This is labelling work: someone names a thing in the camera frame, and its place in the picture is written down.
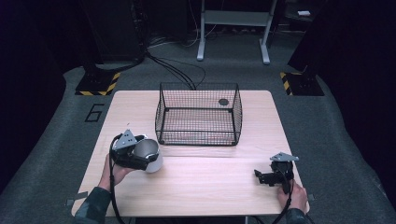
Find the table top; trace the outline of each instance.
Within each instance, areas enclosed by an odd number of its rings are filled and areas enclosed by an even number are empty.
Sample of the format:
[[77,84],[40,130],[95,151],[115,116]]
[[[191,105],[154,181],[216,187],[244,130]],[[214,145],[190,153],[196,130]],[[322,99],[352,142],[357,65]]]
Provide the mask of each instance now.
[[[235,147],[160,145],[163,167],[133,171],[115,187],[122,217],[253,216],[279,214],[276,187],[261,185],[254,169],[272,173],[270,157],[291,155],[269,91],[240,91],[242,133]],[[156,140],[158,91],[117,91],[78,192],[99,183],[113,138],[130,129]],[[294,164],[297,183],[301,180]],[[72,214],[83,200],[75,201]],[[115,216],[110,204],[107,216]]]

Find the wire mesh basket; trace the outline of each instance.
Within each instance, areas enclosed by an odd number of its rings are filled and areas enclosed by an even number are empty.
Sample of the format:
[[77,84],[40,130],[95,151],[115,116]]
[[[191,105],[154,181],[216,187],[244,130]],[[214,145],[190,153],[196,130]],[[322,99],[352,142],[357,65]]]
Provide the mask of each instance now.
[[163,145],[236,146],[242,129],[242,103],[236,83],[164,82],[155,118]]

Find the black curtain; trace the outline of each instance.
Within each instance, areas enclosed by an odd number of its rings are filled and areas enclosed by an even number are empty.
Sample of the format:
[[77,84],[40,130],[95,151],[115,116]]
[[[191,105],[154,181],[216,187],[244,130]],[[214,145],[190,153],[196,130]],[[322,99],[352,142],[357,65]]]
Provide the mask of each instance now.
[[0,2],[1,191],[34,148],[62,101],[63,74],[81,66],[58,14],[64,10],[62,4],[71,8],[63,13],[80,21],[75,25],[84,45],[98,61],[92,33],[77,0]]
[[395,19],[390,0],[329,0],[289,61],[298,70],[316,67],[340,107],[346,130],[377,172],[393,207]]

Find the metal frame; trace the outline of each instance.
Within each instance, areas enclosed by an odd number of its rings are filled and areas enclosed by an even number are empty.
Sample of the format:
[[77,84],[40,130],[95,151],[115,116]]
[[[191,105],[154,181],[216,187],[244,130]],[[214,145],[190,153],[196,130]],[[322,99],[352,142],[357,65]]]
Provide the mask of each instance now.
[[271,23],[274,17],[276,1],[272,0],[269,12],[242,12],[242,11],[215,11],[205,10],[205,0],[201,5],[201,40],[198,48],[197,60],[202,61],[205,53],[205,25],[206,24],[224,24],[224,25],[246,25],[265,27],[263,37],[260,39],[260,48],[262,50],[262,62],[270,64],[266,42],[270,32]]

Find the hand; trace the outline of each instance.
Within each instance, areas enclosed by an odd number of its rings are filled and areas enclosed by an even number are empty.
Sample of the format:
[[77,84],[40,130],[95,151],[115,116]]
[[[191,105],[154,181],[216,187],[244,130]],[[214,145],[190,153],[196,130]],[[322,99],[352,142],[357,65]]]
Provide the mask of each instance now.
[[[306,195],[306,189],[298,185],[294,179],[290,181],[290,187],[291,186],[293,186],[293,188],[292,188],[291,203],[289,208],[298,208],[304,213],[306,213],[306,202],[308,201]],[[277,190],[277,198],[279,199],[280,205],[282,207],[285,207],[286,201],[289,198],[289,194],[285,194],[283,192],[283,189],[279,188]]]
[[[105,161],[105,167],[103,168],[102,172],[102,177],[100,179],[100,182],[98,184],[99,188],[105,189],[107,191],[110,191],[110,164],[109,164],[110,156],[107,154],[106,156],[106,161]],[[114,165],[113,167],[113,175],[114,175],[114,185],[118,185],[123,178],[131,173],[134,169],[131,168],[125,168],[118,166],[117,164]]]

